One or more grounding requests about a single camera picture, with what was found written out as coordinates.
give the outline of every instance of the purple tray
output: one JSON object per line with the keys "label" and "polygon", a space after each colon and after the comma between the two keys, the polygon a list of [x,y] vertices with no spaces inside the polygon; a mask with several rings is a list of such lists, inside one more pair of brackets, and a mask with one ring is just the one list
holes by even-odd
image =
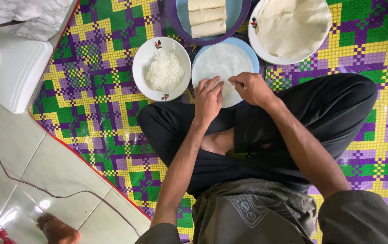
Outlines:
{"label": "purple tray", "polygon": [[190,34],[186,33],[186,31],[182,28],[182,25],[180,24],[179,17],[177,16],[176,0],[167,0],[165,11],[168,16],[169,24],[183,40],[190,42],[192,44],[207,46],[207,45],[217,44],[221,41],[224,41],[231,35],[233,35],[239,29],[239,27],[242,25],[245,18],[247,17],[250,6],[251,6],[251,1],[243,0],[241,13],[239,14],[239,18],[236,20],[236,23],[224,35],[219,36],[212,40],[192,38]]}

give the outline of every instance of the black pants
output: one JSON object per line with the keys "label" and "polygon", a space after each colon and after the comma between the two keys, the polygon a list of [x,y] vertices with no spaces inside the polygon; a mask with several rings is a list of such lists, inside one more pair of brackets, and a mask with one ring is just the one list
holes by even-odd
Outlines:
{"label": "black pants", "polygon": [[[277,96],[338,160],[372,110],[377,88],[366,77],[342,73],[316,78]],[[194,115],[194,104],[158,102],[141,110],[141,129],[167,167],[185,139]],[[257,154],[247,159],[234,159],[200,150],[188,194],[197,198],[216,183],[246,178],[281,182],[299,192],[308,190],[310,182],[295,165],[267,112],[250,104],[221,109],[206,135],[232,127],[235,128],[235,149]],[[260,147],[268,143],[272,146]]]}

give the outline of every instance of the foot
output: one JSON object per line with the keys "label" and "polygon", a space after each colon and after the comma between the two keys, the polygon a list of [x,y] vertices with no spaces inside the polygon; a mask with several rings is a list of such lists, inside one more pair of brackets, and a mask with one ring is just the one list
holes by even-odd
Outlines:
{"label": "foot", "polygon": [[67,226],[51,214],[45,214],[37,219],[39,228],[48,239],[48,244],[76,244],[81,239],[78,231]]}
{"label": "foot", "polygon": [[226,131],[213,133],[203,137],[200,148],[204,151],[226,155],[226,153],[234,149],[233,144],[234,128]]}

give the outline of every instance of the cable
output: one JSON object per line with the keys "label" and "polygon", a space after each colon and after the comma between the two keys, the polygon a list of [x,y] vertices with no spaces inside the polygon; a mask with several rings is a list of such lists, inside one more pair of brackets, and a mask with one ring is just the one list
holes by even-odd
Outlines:
{"label": "cable", "polygon": [[45,192],[46,194],[48,194],[48,195],[50,195],[51,197],[54,197],[54,198],[68,198],[68,197],[75,196],[76,194],[79,194],[79,193],[82,193],[82,192],[87,192],[87,193],[92,194],[93,196],[99,198],[99,199],[100,199],[102,202],[104,202],[106,205],[108,205],[108,207],[110,207],[110,208],[111,208],[112,210],[114,210],[116,213],[118,213],[118,215],[120,215],[120,217],[122,217],[122,219],[124,219],[124,220],[125,220],[125,221],[126,221],[126,222],[134,229],[134,230],[135,230],[135,232],[137,233],[138,237],[141,236],[141,235],[138,233],[137,229],[135,229],[135,227],[134,227],[129,221],[127,221],[127,219],[126,219],[125,217],[123,217],[123,215],[122,215],[119,211],[117,211],[117,209],[115,209],[113,206],[111,206],[111,204],[108,203],[106,200],[104,200],[102,197],[99,197],[96,193],[94,193],[94,192],[92,192],[92,191],[80,191],[80,192],[74,193],[74,194],[69,195],[69,196],[66,196],[66,197],[56,196],[56,195],[51,194],[49,191],[46,191],[46,190],[43,189],[43,188],[40,188],[40,187],[38,187],[38,186],[36,186],[36,185],[33,185],[33,184],[31,184],[31,183],[28,183],[27,181],[23,181],[23,180],[21,180],[21,179],[16,179],[16,178],[11,177],[11,176],[7,173],[7,170],[6,170],[6,168],[4,167],[4,165],[2,164],[1,159],[0,159],[0,165],[1,165],[2,170],[4,170],[4,174],[6,174],[6,176],[7,176],[8,178],[10,178],[10,179],[12,179],[12,180],[14,180],[14,181],[21,182],[21,183],[27,184],[27,185],[29,185],[29,186],[32,186],[32,187],[36,188],[37,190],[43,191],[43,192]]}

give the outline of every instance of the colorful mat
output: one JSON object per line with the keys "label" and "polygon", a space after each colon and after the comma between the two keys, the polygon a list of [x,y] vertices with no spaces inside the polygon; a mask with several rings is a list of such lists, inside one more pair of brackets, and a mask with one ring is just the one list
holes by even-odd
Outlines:
{"label": "colorful mat", "polygon": [[[339,164],[352,189],[379,193],[388,204],[388,0],[328,0],[328,4],[333,25],[319,51],[298,64],[268,65],[266,81],[277,92],[341,72],[375,81],[378,100]],[[194,47],[169,26],[164,6],[161,0],[81,0],[29,109],[51,135],[150,218],[166,167],[138,126],[139,111],[152,101],[135,86],[133,57],[141,44],[156,36],[174,38],[189,53]],[[239,31],[248,26],[246,21]],[[178,100],[193,103],[188,91]],[[322,204],[315,188],[310,194]],[[193,203],[185,195],[179,207],[183,241],[193,237]],[[318,231],[314,240],[321,237]]]}

